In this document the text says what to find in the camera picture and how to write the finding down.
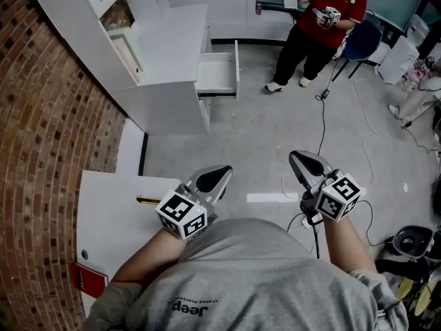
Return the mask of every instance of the black cable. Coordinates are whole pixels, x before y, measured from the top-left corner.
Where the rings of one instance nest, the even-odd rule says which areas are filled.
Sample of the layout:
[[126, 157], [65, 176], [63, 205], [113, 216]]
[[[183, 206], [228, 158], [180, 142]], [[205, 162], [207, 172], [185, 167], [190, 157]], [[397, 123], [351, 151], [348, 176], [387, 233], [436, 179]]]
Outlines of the black cable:
[[320, 141], [320, 145], [318, 146], [318, 152], [317, 152], [317, 155], [320, 156], [320, 151], [322, 150], [323, 140], [325, 139], [326, 123], [325, 123], [325, 101], [323, 99], [318, 99], [318, 100], [320, 100], [323, 104], [323, 109], [322, 109], [323, 133], [322, 133], [322, 140]]
[[420, 90], [420, 91], [428, 91], [428, 92], [430, 92], [430, 91], [432, 91], [432, 92], [441, 91], [441, 88], [438, 88], [437, 90], [431, 90], [430, 88], [421, 88], [422, 80], [423, 80], [427, 75], [428, 75], [428, 73], [425, 74], [423, 77], [421, 77], [420, 82], [418, 82], [418, 90]]
[[289, 225], [288, 225], [288, 228], [287, 228], [287, 232], [289, 232], [289, 229], [290, 229], [290, 227], [291, 227], [291, 224], [294, 222], [294, 219], [296, 219], [297, 217], [299, 217], [299, 216], [302, 215], [302, 214], [304, 214], [304, 213], [302, 212], [302, 213], [296, 214], [296, 215], [294, 216], [294, 218], [291, 220], [291, 222], [289, 222]]
[[433, 102], [433, 103], [431, 104], [430, 107], [428, 107], [424, 112], [422, 112], [420, 115], [418, 115], [414, 120], [412, 120], [412, 121], [408, 121], [408, 122], [404, 125], [404, 128], [408, 128], [410, 125], [412, 125], [412, 123], [413, 123], [415, 120], [417, 120], [418, 118], [420, 118], [420, 117], [422, 117], [424, 114], [426, 114], [426, 112], [427, 112], [429, 109], [432, 109], [432, 108], [433, 108], [434, 106], [436, 106], [440, 101], [441, 101], [441, 99], [438, 99], [437, 101]]
[[377, 17], [377, 15], [375, 14], [375, 12], [374, 11], [372, 11], [372, 10], [370, 10], [370, 9], [366, 9], [366, 11], [369, 11], [374, 17]]
[[314, 239], [316, 241], [315, 244], [316, 244], [317, 259], [319, 259], [320, 258], [320, 246], [318, 245], [318, 233], [317, 233], [317, 229], [316, 229], [315, 224], [312, 226], [312, 229], [314, 231]]
[[371, 223], [369, 224], [369, 227], [366, 229], [366, 238], [367, 238], [367, 242], [369, 243], [370, 246], [379, 246], [379, 245], [381, 245], [381, 244], [386, 243], [387, 239], [385, 239], [384, 241], [381, 241], [381, 242], [378, 243], [378, 244], [372, 244], [372, 243], [371, 243], [371, 241], [370, 241], [370, 239], [369, 239], [369, 235], [368, 235], [368, 233], [369, 233], [369, 229], [371, 229], [371, 226], [372, 226], [372, 223], [373, 223], [373, 208], [372, 208], [372, 205], [371, 205], [371, 203], [370, 203], [369, 201], [361, 200], [361, 201], [359, 201], [359, 202], [365, 202], [365, 203], [367, 203], [367, 204], [369, 205], [369, 207], [371, 208]]
[[328, 97], [329, 85], [331, 84], [331, 80], [332, 80], [332, 77], [334, 76], [334, 71], [336, 70], [336, 67], [337, 67], [337, 64], [338, 64], [339, 60], [340, 60], [340, 57], [336, 60], [336, 64], [334, 65], [334, 68], [332, 69], [331, 77], [329, 78], [329, 82], [328, 82], [328, 86], [326, 87], [326, 90], [323, 91], [321, 96], [319, 96], [318, 94], [316, 96], [314, 96], [314, 98], [317, 101], [321, 101], [322, 105], [323, 105], [323, 109], [322, 109], [323, 133], [322, 133], [322, 140], [320, 141], [320, 145], [318, 146], [318, 152], [317, 152], [317, 155], [319, 155], [319, 156], [320, 156], [320, 151], [322, 150], [322, 144], [323, 144], [323, 140], [325, 139], [325, 132], [326, 132], [325, 99]]
[[[421, 88], [422, 80], [426, 77], [426, 75], [427, 75], [427, 74], [425, 74], [425, 75], [421, 78], [420, 82], [418, 83], [418, 90], [419, 90], [419, 91], [427, 91], [427, 92], [437, 92], [437, 91], [441, 91], [441, 88], [438, 88], [437, 90], [430, 90], [430, 89], [428, 89], [428, 88]], [[412, 123], [413, 123], [415, 120], [419, 119], [419, 118], [422, 117], [424, 114], [426, 114], [427, 111], [429, 111], [429, 110], [432, 109], [434, 106], [436, 106], [440, 101], [441, 101], [441, 99], [438, 99], [437, 101], [433, 102], [433, 103], [431, 104], [430, 107], [428, 107], [424, 112], [422, 112], [420, 115], [418, 115], [414, 120], [412, 120], [412, 121], [408, 121], [408, 122], [404, 125], [404, 128], [408, 128], [409, 126], [411, 126]]]
[[430, 297], [431, 297], [433, 291], [430, 290], [429, 285], [428, 285], [427, 283], [426, 283], [424, 286], [425, 286], [425, 287], [427, 288], [427, 290], [429, 291], [429, 293], [430, 293]]
[[420, 145], [420, 144], [418, 143], [418, 141], [416, 140], [416, 137], [412, 134], [412, 132], [411, 132], [408, 128], [403, 128], [403, 129], [405, 129], [405, 130], [406, 130], [406, 131], [407, 131], [407, 132], [413, 137], [413, 140], [415, 141], [417, 147], [419, 147], [419, 148], [424, 148], [424, 149], [426, 150], [427, 154], [430, 154], [430, 152], [435, 152], [435, 149], [434, 149], [434, 148], [432, 148], [432, 149], [430, 150], [430, 149], [428, 149], [426, 146]]

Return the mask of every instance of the person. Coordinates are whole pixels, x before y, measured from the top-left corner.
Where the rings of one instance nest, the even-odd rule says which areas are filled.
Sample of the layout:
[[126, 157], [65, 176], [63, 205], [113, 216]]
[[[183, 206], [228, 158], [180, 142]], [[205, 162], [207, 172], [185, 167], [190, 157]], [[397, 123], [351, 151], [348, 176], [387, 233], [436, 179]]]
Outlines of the person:
[[[309, 6], [291, 29], [285, 47], [280, 52], [273, 81], [265, 88], [281, 92], [294, 74], [297, 65], [306, 57], [305, 71], [299, 84], [307, 87], [317, 74], [332, 60], [347, 31], [365, 16], [367, 0], [300, 0]], [[329, 6], [341, 13], [337, 22], [319, 19], [312, 11]]]
[[418, 89], [409, 94], [399, 106], [388, 105], [392, 115], [403, 123], [413, 121], [441, 99], [441, 66], [435, 66], [433, 77], [424, 77]]
[[131, 257], [85, 330], [407, 330], [406, 310], [349, 217], [325, 221], [331, 263], [282, 228], [230, 219], [190, 243], [167, 230]]

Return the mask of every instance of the jeep logo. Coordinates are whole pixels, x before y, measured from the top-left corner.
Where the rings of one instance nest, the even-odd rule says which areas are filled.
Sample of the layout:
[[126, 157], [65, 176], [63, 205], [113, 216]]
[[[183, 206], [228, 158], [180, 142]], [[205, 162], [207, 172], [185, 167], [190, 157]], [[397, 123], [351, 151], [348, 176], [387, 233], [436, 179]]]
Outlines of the jeep logo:
[[172, 310], [177, 310], [179, 312], [183, 312], [184, 314], [190, 313], [193, 315], [197, 315], [198, 317], [201, 317], [204, 310], [208, 310], [208, 308], [206, 306], [203, 306], [201, 308], [197, 308], [195, 306], [189, 307], [186, 304], [182, 304], [181, 301], [177, 301], [176, 303], [173, 304]]

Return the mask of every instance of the white table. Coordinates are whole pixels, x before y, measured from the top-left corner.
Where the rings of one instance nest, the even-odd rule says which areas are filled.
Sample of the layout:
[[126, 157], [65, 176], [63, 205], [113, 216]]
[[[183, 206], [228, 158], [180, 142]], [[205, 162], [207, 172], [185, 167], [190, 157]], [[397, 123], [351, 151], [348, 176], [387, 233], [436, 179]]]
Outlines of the white table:
[[[162, 227], [155, 205], [136, 201], [138, 195], [162, 198], [174, 190], [178, 179], [128, 177], [83, 171], [76, 222], [77, 261], [108, 275], [119, 267]], [[85, 250], [88, 259], [81, 256]], [[84, 313], [89, 315], [95, 298], [81, 293]]]

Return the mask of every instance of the red shirt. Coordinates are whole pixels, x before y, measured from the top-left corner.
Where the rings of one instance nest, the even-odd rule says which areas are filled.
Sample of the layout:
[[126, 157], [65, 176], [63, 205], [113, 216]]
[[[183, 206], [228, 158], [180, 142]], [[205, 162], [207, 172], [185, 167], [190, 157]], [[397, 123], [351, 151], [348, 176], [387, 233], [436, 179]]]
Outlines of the red shirt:
[[311, 0], [305, 13], [301, 16], [297, 26], [318, 43], [328, 48], [337, 49], [343, 42], [346, 30], [341, 30], [336, 26], [326, 30], [317, 24], [317, 16], [312, 12], [313, 8], [325, 10], [327, 6], [337, 9], [341, 14], [340, 19], [350, 19], [360, 23], [365, 16], [367, 0]]

